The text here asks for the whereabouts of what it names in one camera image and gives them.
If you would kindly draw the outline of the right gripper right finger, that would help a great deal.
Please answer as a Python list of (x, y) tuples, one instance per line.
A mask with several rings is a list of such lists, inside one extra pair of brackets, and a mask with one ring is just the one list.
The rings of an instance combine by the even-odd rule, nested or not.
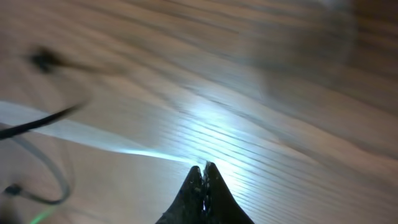
[(207, 162), (203, 174), (206, 223), (254, 224), (235, 201), (215, 163)]

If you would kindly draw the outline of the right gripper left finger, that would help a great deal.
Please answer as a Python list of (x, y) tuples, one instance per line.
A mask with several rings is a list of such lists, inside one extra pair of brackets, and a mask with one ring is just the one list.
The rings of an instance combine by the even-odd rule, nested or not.
[(200, 168), (193, 166), (170, 207), (155, 224), (199, 224), (203, 223), (203, 179)]

